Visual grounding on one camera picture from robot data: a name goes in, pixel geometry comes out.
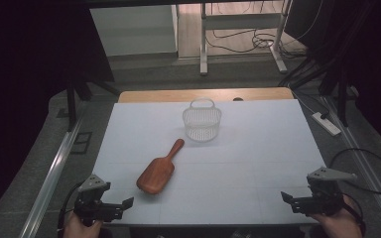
white tabletop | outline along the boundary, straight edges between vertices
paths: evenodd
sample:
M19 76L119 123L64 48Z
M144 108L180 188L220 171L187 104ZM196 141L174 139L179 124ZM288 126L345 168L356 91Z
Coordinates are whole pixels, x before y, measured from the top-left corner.
M262 225L314 223L294 214L280 191L311 196L306 176L324 167L297 100L217 102L218 136L207 143L186 136L189 103L117 103L93 172L112 183L102 197L134 205L127 225ZM141 172L164 157L178 138L184 147L165 189L149 195L136 186Z

basket handle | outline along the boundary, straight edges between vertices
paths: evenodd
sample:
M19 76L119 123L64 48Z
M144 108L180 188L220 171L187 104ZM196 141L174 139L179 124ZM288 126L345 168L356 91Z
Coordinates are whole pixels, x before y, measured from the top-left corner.
M190 103L190 107L191 108L203 108L203 107L194 107L192 106L194 102L198 102L198 101L210 101L212 103L212 106L210 106L210 108L214 108L215 107L215 103L214 101L212 101L211 98L209 97L198 97L196 99L194 99L191 103Z

wooden scoop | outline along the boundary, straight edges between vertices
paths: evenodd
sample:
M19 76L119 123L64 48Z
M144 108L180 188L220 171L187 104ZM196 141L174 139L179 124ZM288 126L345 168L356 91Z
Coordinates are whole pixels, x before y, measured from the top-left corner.
M184 140L177 139L166 157L154 159L138 177L137 186L150 194L160 193L175 170L172 158L184 144Z

white power strip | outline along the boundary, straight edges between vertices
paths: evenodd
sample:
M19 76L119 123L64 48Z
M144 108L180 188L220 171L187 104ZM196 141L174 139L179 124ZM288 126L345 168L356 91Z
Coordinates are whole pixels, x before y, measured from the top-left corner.
M335 136L341 133L341 131L333 125L329 120L321 119L320 118L321 114L320 112L315 113L312 115L312 117L317 121L327 132L329 132L330 135Z

spatula handle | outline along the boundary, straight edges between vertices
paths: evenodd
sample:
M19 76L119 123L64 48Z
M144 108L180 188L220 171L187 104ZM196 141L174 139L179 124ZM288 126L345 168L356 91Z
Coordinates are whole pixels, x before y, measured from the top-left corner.
M172 146L172 149L169 151L169 154L166 156L169 160L184 146L185 141L183 139L177 139L175 144Z

